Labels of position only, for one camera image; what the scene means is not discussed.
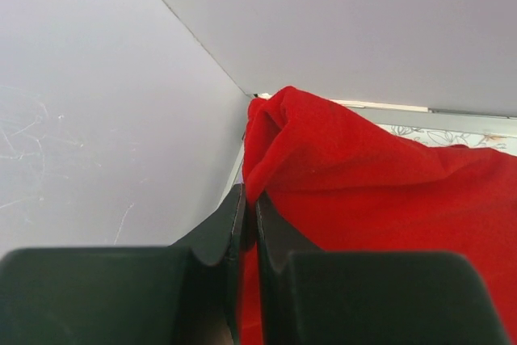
red cloth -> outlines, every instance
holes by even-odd
[[[329,100],[284,88],[254,99],[243,177],[325,250],[450,250],[481,273],[517,340],[517,158],[430,148]],[[261,344],[256,251],[246,257],[242,343]]]

floral patterned surface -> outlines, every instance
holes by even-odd
[[[467,145],[474,149],[490,147],[492,149],[498,149],[503,153],[517,156],[517,137],[498,137],[482,133],[458,133],[454,131],[406,127],[401,125],[378,125],[393,135],[411,139],[412,141],[417,141],[430,147],[447,145]]]

gray wall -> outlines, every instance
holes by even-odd
[[[247,92],[517,115],[515,0],[166,0]]]
[[[248,98],[161,0],[0,10],[0,255],[169,243],[216,207]]]

red towel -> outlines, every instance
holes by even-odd
[[[243,176],[325,250],[450,250],[481,273],[517,341],[517,158],[430,148],[329,100],[284,88],[254,99]],[[242,343],[261,344],[256,252],[246,257]]]

scratched surface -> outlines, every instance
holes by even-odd
[[[247,97],[160,0],[0,0],[0,256],[167,244],[216,206]]]

